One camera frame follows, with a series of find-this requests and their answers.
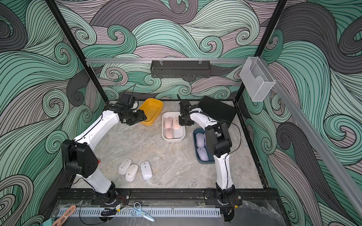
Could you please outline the yellow storage box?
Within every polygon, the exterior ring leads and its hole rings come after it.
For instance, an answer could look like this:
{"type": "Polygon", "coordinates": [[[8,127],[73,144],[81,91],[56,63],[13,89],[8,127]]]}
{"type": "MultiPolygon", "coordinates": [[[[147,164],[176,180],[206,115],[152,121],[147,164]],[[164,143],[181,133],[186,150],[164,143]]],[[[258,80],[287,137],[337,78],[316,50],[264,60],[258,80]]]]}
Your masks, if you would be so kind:
{"type": "Polygon", "coordinates": [[[140,110],[143,110],[147,119],[142,121],[141,124],[145,126],[151,126],[159,117],[163,110],[164,103],[155,98],[146,99],[140,106],[140,110]]]}

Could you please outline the peach mouse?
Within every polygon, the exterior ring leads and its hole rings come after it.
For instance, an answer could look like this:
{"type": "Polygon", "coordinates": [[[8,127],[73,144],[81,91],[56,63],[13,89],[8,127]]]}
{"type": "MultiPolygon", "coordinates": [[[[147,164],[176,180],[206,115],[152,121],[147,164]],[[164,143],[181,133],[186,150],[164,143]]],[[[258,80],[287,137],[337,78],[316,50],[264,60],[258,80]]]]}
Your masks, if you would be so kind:
{"type": "Polygon", "coordinates": [[[179,123],[179,117],[174,117],[173,118],[173,129],[179,130],[180,128],[181,128],[181,125],[179,123]]]}

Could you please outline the pink rounded mouse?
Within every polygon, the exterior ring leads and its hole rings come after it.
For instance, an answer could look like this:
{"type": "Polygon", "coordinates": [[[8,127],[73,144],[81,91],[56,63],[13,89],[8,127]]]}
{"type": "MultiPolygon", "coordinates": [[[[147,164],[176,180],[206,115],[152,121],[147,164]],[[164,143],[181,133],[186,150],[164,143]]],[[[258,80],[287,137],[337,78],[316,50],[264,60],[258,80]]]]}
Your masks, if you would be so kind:
{"type": "Polygon", "coordinates": [[[173,117],[164,118],[164,128],[171,129],[173,127],[173,117]]]}

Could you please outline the white storage box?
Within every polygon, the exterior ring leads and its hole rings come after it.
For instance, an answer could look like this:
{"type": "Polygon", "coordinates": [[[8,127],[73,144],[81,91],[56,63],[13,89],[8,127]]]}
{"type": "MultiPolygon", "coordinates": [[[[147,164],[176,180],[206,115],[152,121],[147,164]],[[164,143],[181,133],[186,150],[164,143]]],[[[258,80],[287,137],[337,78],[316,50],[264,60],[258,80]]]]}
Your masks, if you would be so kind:
{"type": "Polygon", "coordinates": [[[164,128],[164,118],[165,117],[179,117],[180,113],[179,112],[166,112],[162,115],[162,138],[167,142],[167,143],[177,143],[177,142],[181,142],[183,141],[183,139],[186,136],[186,130],[184,126],[181,126],[181,128],[179,130],[174,130],[173,127],[173,136],[174,139],[166,139],[165,138],[165,128],[164,128]]]}

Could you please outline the purple rounded mouse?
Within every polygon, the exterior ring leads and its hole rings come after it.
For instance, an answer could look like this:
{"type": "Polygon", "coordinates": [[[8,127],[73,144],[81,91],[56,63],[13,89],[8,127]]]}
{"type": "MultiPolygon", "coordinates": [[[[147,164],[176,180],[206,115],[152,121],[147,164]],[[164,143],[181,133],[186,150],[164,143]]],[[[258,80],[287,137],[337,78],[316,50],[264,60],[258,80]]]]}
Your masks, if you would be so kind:
{"type": "Polygon", "coordinates": [[[195,139],[198,148],[205,147],[205,135],[203,133],[197,133],[195,139]]]}

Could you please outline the purple slim mouse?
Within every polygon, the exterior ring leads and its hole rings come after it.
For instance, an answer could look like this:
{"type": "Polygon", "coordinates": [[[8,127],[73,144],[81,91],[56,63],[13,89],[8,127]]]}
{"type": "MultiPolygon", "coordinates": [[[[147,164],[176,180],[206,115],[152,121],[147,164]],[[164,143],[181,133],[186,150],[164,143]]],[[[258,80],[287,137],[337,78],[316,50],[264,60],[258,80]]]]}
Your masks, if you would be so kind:
{"type": "Polygon", "coordinates": [[[204,147],[197,148],[197,153],[198,153],[199,159],[201,161],[203,161],[203,162],[209,161],[207,150],[204,147]]]}

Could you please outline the dark teal storage box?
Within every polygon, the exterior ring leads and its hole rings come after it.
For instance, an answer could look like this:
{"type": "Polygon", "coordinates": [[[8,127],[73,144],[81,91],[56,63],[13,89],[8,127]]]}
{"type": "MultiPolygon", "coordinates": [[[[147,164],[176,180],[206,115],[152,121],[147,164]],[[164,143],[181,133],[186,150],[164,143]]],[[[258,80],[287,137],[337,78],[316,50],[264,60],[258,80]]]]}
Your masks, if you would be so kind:
{"type": "Polygon", "coordinates": [[[208,152],[205,131],[202,128],[197,128],[193,131],[193,140],[197,161],[200,164],[214,164],[215,160],[208,152]]]}

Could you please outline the pale lilac white mouse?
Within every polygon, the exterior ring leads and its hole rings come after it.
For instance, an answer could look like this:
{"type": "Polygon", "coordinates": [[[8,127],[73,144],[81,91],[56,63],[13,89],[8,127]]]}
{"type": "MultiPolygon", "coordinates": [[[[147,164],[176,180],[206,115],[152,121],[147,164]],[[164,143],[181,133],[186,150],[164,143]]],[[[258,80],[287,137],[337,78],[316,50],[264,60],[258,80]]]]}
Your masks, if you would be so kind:
{"type": "Polygon", "coordinates": [[[144,180],[149,180],[152,178],[153,173],[149,161],[142,162],[140,164],[140,169],[144,180]]]}

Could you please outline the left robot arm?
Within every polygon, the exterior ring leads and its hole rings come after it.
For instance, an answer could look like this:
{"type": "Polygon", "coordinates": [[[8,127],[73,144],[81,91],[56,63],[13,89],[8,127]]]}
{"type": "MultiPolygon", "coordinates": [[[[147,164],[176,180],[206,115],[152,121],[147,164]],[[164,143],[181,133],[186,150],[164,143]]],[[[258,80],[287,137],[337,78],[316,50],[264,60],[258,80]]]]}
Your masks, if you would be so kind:
{"type": "Polygon", "coordinates": [[[147,120],[144,111],[139,110],[138,106],[135,96],[122,95],[119,101],[105,105],[100,117],[83,133],[74,139],[65,140],[61,145],[64,169],[84,180],[105,203],[111,203],[117,198],[116,186],[98,168],[99,160],[94,149],[118,123],[132,126],[147,120]]]}

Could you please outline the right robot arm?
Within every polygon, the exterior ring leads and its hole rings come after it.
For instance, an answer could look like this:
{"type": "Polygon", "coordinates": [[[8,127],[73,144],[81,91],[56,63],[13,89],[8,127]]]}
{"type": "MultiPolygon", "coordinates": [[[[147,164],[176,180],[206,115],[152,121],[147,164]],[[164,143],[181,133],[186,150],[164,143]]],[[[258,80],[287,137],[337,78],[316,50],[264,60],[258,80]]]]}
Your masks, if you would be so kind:
{"type": "Polygon", "coordinates": [[[213,119],[198,105],[191,105],[186,99],[177,96],[180,105],[179,124],[191,126],[197,123],[205,132],[206,148],[213,156],[216,166],[216,193],[219,200],[235,194],[235,185],[231,178],[230,157],[232,139],[224,120],[213,119]]]}

